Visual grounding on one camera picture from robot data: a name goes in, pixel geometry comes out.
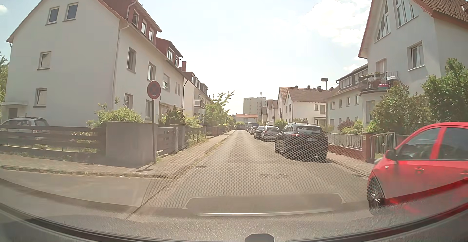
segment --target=sidewalk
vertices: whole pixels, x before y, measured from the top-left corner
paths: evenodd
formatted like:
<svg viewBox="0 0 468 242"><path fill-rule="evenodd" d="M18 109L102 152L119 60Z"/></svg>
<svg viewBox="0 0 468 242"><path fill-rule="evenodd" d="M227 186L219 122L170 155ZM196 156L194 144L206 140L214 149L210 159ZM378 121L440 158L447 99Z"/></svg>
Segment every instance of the sidewalk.
<svg viewBox="0 0 468 242"><path fill-rule="evenodd" d="M19 155L0 154L0 168L5 170L28 171L49 174L120 176L144 178L176 178L179 173L195 164L211 150L217 148L234 131L211 137L206 142L179 151L173 155L159 158L155 164L141 168L114 167L73 161L56 161L30 158Z"/></svg>
<svg viewBox="0 0 468 242"><path fill-rule="evenodd" d="M333 161L334 163L343 166L355 173L361 174L363 176L369 176L374 165L364 161L356 160L344 155L337 155L334 153L328 153L327 158Z"/></svg>

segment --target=balcony railing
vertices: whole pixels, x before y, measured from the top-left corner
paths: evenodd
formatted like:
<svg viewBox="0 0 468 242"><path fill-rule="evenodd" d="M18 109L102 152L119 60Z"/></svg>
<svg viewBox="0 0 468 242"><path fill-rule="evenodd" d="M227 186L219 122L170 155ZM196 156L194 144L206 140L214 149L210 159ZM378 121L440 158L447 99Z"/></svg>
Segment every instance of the balcony railing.
<svg viewBox="0 0 468 242"><path fill-rule="evenodd" d="M399 80L398 71L374 72L359 77L360 91L387 90L393 86L393 81Z"/></svg>
<svg viewBox="0 0 468 242"><path fill-rule="evenodd" d="M193 107L205 108L205 103L202 100L194 100Z"/></svg>

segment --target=street lamp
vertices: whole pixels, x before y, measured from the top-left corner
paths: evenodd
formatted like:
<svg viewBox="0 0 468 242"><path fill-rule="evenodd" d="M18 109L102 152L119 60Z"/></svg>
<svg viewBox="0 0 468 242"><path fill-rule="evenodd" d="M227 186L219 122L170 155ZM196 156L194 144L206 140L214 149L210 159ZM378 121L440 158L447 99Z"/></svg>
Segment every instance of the street lamp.
<svg viewBox="0 0 468 242"><path fill-rule="evenodd" d="M325 89L328 90L328 78L322 77L320 81L325 82Z"/></svg>

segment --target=white fence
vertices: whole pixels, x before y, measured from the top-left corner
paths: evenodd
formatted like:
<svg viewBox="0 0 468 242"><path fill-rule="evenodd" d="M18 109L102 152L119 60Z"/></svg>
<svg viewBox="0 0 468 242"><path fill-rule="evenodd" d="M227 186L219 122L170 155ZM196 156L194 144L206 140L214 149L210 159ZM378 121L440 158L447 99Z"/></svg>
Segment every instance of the white fence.
<svg viewBox="0 0 468 242"><path fill-rule="evenodd" d="M328 144L362 149L362 135L342 133L326 133L326 135Z"/></svg>

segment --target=sign pole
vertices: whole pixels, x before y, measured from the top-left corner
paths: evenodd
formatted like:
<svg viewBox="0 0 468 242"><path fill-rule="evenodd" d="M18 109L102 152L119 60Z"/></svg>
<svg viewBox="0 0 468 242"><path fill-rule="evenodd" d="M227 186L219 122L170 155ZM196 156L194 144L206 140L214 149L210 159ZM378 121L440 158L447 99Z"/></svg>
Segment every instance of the sign pole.
<svg viewBox="0 0 468 242"><path fill-rule="evenodd" d="M152 135L153 135L153 163L156 163L156 150L155 150L155 100L152 100L151 106L151 120L152 120Z"/></svg>

